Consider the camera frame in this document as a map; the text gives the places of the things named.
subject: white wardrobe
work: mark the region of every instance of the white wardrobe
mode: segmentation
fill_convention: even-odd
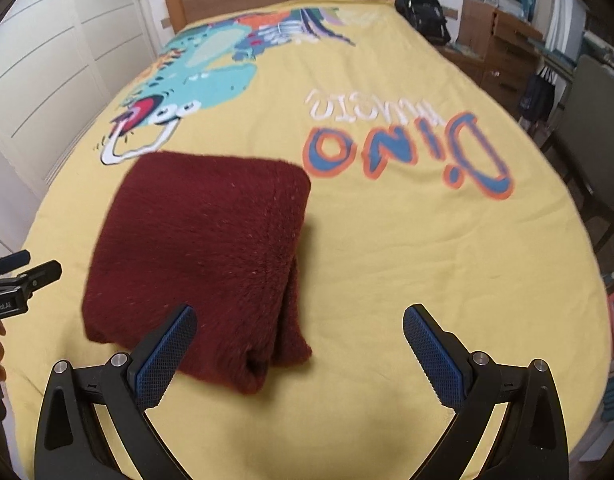
[[[0,24],[0,255],[18,250],[53,177],[155,58],[137,0],[17,0]]]

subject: dinosaur eye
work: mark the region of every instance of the dinosaur eye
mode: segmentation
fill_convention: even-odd
[[[193,114],[194,112],[197,112],[198,110],[200,110],[200,108],[202,108],[202,104],[200,101],[190,101],[188,103],[183,104],[181,107],[178,107],[177,110],[177,115],[178,117],[184,117],[187,116],[189,114]]]
[[[154,113],[149,116],[148,123],[149,124],[165,124],[170,120],[175,119],[177,117],[176,111],[178,107],[176,105],[164,105],[154,111]]]

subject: white dinosaur mouth outline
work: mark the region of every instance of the white dinosaur mouth outline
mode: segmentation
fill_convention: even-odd
[[[129,118],[125,118],[116,123],[116,127],[112,132],[109,140],[104,145],[101,153],[100,153],[100,161],[106,166],[113,166],[114,164],[120,164],[130,158],[135,158],[137,156],[146,155],[147,153],[157,152],[163,144],[165,144],[171,136],[176,131],[178,127],[178,123],[180,123],[180,118],[175,118],[170,120],[168,123],[164,124],[164,127],[161,130],[161,133],[156,138],[154,142],[148,144],[147,146],[143,146],[141,148],[137,148],[136,150],[128,150],[127,152],[121,153],[120,155],[116,155],[114,150],[116,148],[116,143],[120,138],[120,133],[122,133],[122,129],[124,128]]]

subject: orange and blue lettering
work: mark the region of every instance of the orange and blue lettering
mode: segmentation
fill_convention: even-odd
[[[390,158],[405,164],[416,164],[418,153],[409,133],[402,126],[390,126],[389,130],[374,128],[369,132],[363,148],[363,170],[372,180],[383,173]]]
[[[427,144],[431,156],[436,160],[445,160],[445,148],[443,147],[443,143],[436,137],[429,121],[423,117],[419,117],[414,121],[414,124],[416,124],[425,144]]]
[[[325,140],[338,143],[338,154],[322,149]],[[303,166],[314,176],[332,177],[342,173],[356,158],[356,143],[347,132],[333,128],[313,128],[303,148]]]
[[[443,174],[444,181],[453,188],[458,188],[462,185],[464,175],[463,171],[471,176],[476,186],[485,193],[485,195],[497,200],[508,198],[514,190],[514,181],[510,174],[510,169],[501,160],[494,147],[489,143],[486,137],[481,132],[476,124],[477,119],[474,114],[463,112],[452,118],[447,123],[445,128],[445,136],[447,137],[447,146],[457,166],[448,166]],[[492,162],[498,170],[497,176],[487,176],[481,171],[478,171],[474,165],[468,160],[463,147],[459,142],[458,136],[466,128],[481,145],[482,149],[491,158]]]

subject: cartoon graphic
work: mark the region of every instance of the cartoon graphic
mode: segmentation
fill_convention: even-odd
[[[106,165],[119,164],[159,150],[185,117],[242,94],[256,75],[253,61],[269,48],[322,38],[354,46],[325,23],[342,25],[336,9],[249,13],[181,32],[122,101],[125,110],[112,121],[114,127],[101,147],[100,160]],[[224,56],[231,57],[229,63],[212,68]],[[148,124],[162,127],[152,144],[116,152],[119,139]]]

